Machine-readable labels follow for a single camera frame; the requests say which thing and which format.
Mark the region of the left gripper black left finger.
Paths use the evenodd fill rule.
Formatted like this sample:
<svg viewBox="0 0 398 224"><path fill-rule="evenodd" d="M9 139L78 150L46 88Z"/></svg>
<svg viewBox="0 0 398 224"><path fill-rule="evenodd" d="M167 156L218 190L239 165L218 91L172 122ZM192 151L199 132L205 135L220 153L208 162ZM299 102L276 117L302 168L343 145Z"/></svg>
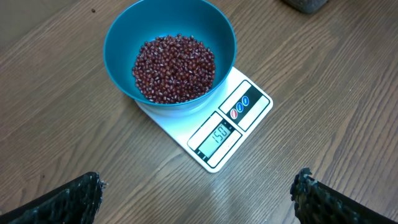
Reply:
<svg viewBox="0 0 398 224"><path fill-rule="evenodd" d="M1 223L92 224L103 202L104 181L97 172L80 177L1 215Z"/></svg>

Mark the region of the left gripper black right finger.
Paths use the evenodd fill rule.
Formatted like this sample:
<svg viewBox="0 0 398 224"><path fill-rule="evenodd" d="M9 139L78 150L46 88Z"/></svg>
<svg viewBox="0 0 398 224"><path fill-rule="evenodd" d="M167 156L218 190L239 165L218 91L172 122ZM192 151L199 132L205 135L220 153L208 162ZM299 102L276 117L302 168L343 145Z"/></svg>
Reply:
<svg viewBox="0 0 398 224"><path fill-rule="evenodd" d="M290 188L295 216L301 224L397 224L311 177L308 167Z"/></svg>

